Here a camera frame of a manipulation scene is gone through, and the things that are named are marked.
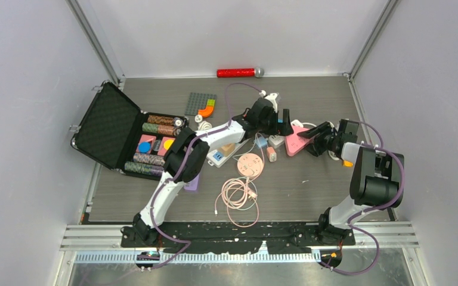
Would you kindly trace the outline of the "red glitter microphone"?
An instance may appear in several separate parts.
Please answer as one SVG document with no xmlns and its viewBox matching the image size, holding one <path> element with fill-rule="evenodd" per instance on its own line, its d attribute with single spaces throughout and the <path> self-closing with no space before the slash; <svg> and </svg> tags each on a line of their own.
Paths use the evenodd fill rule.
<svg viewBox="0 0 458 286">
<path fill-rule="evenodd" d="M 242 69 L 218 69 L 216 76 L 218 78 L 233 78 L 233 77 L 256 77 L 262 78 L 265 70 L 260 67 L 242 68 Z"/>
</svg>

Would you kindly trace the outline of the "purple power strip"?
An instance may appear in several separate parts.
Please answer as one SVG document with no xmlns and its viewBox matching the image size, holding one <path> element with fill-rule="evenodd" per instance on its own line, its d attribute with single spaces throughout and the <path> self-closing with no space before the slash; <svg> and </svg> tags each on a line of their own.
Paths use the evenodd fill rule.
<svg viewBox="0 0 458 286">
<path fill-rule="evenodd" d="M 199 188 L 200 174 L 198 174 L 192 181 L 184 185 L 184 190 L 187 192 L 197 192 Z"/>
</svg>

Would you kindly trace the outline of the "light blue charger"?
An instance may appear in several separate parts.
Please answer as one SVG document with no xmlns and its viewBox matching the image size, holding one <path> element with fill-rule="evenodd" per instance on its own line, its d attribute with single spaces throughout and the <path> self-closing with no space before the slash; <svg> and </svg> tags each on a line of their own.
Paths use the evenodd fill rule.
<svg viewBox="0 0 458 286">
<path fill-rule="evenodd" d="M 267 139 L 263 136 L 257 136 L 254 143 L 259 149 L 266 149 L 268 147 Z"/>
</svg>

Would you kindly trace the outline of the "white USB power strip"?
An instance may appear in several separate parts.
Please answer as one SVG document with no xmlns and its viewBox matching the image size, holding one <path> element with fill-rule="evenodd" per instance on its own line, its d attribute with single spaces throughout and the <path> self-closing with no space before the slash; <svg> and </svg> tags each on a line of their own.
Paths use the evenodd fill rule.
<svg viewBox="0 0 458 286">
<path fill-rule="evenodd" d="M 268 137 L 268 145 L 273 148 L 278 148 L 285 143 L 285 137 L 279 135 L 271 135 Z"/>
</svg>

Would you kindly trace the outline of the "grey lego baseplate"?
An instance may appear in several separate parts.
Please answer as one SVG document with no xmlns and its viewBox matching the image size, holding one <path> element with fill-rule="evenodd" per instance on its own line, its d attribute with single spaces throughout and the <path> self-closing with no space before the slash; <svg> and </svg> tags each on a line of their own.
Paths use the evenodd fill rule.
<svg viewBox="0 0 458 286">
<path fill-rule="evenodd" d="M 215 94 L 191 92 L 188 96 L 184 114 L 188 116 L 195 116 L 199 113 L 199 110 L 203 110 L 207 107 L 209 100 L 216 101 L 216 99 L 217 95 Z"/>
</svg>

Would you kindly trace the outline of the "pink triangular power strip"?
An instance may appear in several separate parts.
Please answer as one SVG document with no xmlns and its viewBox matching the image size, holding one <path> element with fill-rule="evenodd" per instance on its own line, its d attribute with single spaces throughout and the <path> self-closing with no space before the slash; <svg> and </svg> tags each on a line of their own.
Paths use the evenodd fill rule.
<svg viewBox="0 0 458 286">
<path fill-rule="evenodd" d="M 286 153 L 289 157 L 295 156 L 298 152 L 303 150 L 308 144 L 311 143 L 310 139 L 299 136 L 299 133 L 308 131 L 308 128 L 300 126 L 292 126 L 293 134 L 285 137 Z"/>
</svg>

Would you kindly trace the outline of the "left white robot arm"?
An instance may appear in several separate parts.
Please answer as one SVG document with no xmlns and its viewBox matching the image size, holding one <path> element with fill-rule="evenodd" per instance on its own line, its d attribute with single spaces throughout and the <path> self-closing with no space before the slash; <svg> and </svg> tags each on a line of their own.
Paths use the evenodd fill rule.
<svg viewBox="0 0 458 286">
<path fill-rule="evenodd" d="M 185 128 L 166 152 L 164 171 L 151 199 L 132 221 L 136 239 L 151 247 L 158 242 L 159 226 L 183 186 L 201 171 L 209 152 L 224 145 L 241 143 L 257 133 L 288 136 L 293 134 L 290 110 L 278 110 L 276 99 L 257 99 L 251 108 L 228 122 L 208 130 Z"/>
</svg>

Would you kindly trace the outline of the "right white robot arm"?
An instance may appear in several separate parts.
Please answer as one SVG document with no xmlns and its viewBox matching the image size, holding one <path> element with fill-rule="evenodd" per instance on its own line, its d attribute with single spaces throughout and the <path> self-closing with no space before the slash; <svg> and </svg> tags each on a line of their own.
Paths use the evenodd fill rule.
<svg viewBox="0 0 458 286">
<path fill-rule="evenodd" d="M 352 234 L 354 223 L 376 211 L 396 208 L 403 199 L 404 156 L 359 141 L 361 124 L 341 119 L 337 127 L 324 122 L 298 133 L 309 140 L 310 154 L 332 153 L 353 167 L 348 196 L 318 218 L 315 236 L 322 244 L 342 242 Z"/>
</svg>

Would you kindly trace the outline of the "beige cube adapter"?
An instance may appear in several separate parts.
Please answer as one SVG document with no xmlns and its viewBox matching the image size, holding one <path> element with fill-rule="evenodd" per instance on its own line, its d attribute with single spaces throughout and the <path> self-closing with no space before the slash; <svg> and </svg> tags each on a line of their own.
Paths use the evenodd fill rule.
<svg viewBox="0 0 458 286">
<path fill-rule="evenodd" d="M 223 145 L 218 149 L 218 151 L 224 156 L 228 157 L 230 154 L 235 150 L 236 144 L 235 143 L 230 143 L 227 145 Z"/>
</svg>

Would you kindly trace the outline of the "salmon pink charger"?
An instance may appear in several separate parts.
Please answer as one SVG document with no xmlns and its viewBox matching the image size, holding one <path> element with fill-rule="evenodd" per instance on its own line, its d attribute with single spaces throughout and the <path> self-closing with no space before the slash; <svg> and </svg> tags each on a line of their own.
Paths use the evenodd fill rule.
<svg viewBox="0 0 458 286">
<path fill-rule="evenodd" d="M 277 161 L 277 153 L 273 147 L 267 147 L 266 152 L 269 162 Z"/>
</svg>

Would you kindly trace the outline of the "white multicolour power strip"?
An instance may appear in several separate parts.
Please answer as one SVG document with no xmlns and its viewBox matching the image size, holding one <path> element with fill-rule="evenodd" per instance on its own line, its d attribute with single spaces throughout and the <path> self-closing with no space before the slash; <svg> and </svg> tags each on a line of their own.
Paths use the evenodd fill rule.
<svg viewBox="0 0 458 286">
<path fill-rule="evenodd" d="M 206 157 L 208 165 L 217 168 L 222 167 L 229 159 L 236 155 L 236 152 L 238 152 L 247 142 L 248 139 L 241 143 L 235 143 L 229 147 L 221 147 L 209 152 Z"/>
</svg>

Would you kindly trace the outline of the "pink round power socket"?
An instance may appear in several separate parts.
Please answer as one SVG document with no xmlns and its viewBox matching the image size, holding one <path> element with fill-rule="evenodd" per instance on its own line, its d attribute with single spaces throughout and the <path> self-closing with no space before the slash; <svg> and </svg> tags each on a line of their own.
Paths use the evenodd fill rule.
<svg viewBox="0 0 458 286">
<path fill-rule="evenodd" d="M 264 162 L 257 154 L 247 153 L 237 159 L 237 170 L 245 177 L 256 178 L 264 169 Z"/>
</svg>

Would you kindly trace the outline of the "orange curved lego piece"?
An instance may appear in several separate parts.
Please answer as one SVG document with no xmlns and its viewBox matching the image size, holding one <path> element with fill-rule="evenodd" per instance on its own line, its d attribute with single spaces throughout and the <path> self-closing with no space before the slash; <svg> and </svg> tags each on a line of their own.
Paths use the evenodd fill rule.
<svg viewBox="0 0 458 286">
<path fill-rule="evenodd" d="M 198 115 L 200 115 L 202 118 L 208 118 L 213 114 L 213 112 L 214 112 L 214 106 L 207 105 L 204 109 L 198 110 Z"/>
</svg>

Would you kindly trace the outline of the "orange small object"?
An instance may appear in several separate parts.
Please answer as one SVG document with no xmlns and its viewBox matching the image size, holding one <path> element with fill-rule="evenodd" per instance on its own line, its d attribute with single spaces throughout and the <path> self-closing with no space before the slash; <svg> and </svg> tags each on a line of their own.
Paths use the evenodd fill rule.
<svg viewBox="0 0 458 286">
<path fill-rule="evenodd" d="M 352 162 L 348 161 L 348 160 L 344 160 L 343 161 L 343 166 L 345 166 L 345 167 L 353 167 L 353 165 L 354 164 Z"/>
</svg>

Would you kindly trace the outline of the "black poker chip case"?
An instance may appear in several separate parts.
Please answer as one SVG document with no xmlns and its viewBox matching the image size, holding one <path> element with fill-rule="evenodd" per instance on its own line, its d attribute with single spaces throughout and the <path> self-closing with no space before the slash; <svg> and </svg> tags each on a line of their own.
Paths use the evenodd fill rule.
<svg viewBox="0 0 458 286">
<path fill-rule="evenodd" d="M 70 145 L 110 170 L 157 181 L 164 155 L 188 124 L 185 116 L 142 110 L 115 84 L 105 81 L 73 128 Z"/>
</svg>

